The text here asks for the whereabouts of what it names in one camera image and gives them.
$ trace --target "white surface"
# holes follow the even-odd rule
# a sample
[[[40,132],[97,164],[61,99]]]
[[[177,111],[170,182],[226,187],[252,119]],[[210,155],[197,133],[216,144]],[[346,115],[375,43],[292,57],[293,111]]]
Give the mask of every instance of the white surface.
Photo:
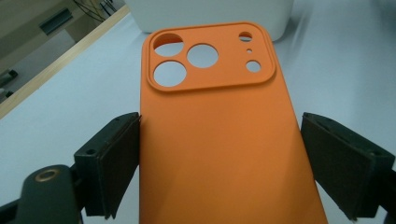
[[[391,1],[295,1],[286,33],[275,45],[299,121],[305,111],[327,116],[396,154],[394,6]],[[139,111],[145,37],[126,16],[0,120],[0,204],[20,196],[30,173],[71,165],[74,152],[111,119]],[[137,223],[137,179],[117,219],[106,223]],[[329,223],[351,223],[323,190],[320,194]],[[382,223],[384,217],[380,209],[376,219],[358,223]],[[104,222],[85,218],[85,223]]]
[[[285,31],[293,0],[124,0],[144,32],[229,21],[255,21],[273,40]]]

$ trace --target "mounting hole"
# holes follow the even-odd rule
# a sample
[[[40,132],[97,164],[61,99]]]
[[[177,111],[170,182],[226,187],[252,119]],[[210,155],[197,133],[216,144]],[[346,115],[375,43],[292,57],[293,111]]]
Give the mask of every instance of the mounting hole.
[[[59,170],[48,169],[48,170],[43,171],[40,174],[38,174],[35,177],[35,181],[37,181],[37,182],[46,182],[46,181],[49,181],[49,180],[55,178],[55,176],[57,176],[58,174],[59,174]]]
[[[186,77],[186,68],[178,62],[164,62],[154,71],[154,80],[161,86],[174,87]]]
[[[242,32],[241,34],[239,34],[239,39],[242,42],[250,42],[252,38],[253,36],[249,32]]]
[[[207,68],[218,61],[218,52],[209,45],[201,44],[192,47],[187,54],[187,59],[195,67]]]
[[[247,70],[253,73],[257,73],[262,70],[262,66],[257,61],[248,61]]]
[[[91,148],[91,149],[87,150],[85,153],[86,153],[87,155],[93,155],[93,154],[96,153],[96,150]]]
[[[180,36],[166,34],[159,36],[154,42],[154,50],[163,57],[171,57],[179,54],[184,47]]]
[[[379,155],[381,155],[379,152],[373,151],[373,150],[370,150],[368,153],[369,153],[371,156],[379,156]]]

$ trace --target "orange phone case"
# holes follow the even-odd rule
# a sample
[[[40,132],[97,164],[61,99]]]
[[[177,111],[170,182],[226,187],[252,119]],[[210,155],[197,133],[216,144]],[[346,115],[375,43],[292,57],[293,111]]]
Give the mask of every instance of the orange phone case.
[[[177,55],[155,51],[180,41]],[[190,63],[197,44],[216,50],[215,64]],[[166,62],[186,69],[178,85],[157,83],[155,70]],[[260,70],[250,72],[248,62]],[[141,114],[140,223],[327,223],[274,47],[260,25],[151,34],[143,46]]]

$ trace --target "gray floor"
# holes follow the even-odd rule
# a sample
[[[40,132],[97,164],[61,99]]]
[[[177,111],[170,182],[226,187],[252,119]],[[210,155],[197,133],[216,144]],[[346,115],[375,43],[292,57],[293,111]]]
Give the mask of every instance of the gray floor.
[[[124,2],[122,0],[113,1],[115,9],[119,9],[123,5]],[[0,77],[0,83],[3,83],[0,85],[0,88],[6,91],[17,91],[75,44],[73,38],[65,30],[61,31],[47,43],[34,50],[10,68],[18,73],[17,77],[11,80],[9,75]],[[0,103],[4,100],[6,98],[0,97]]]

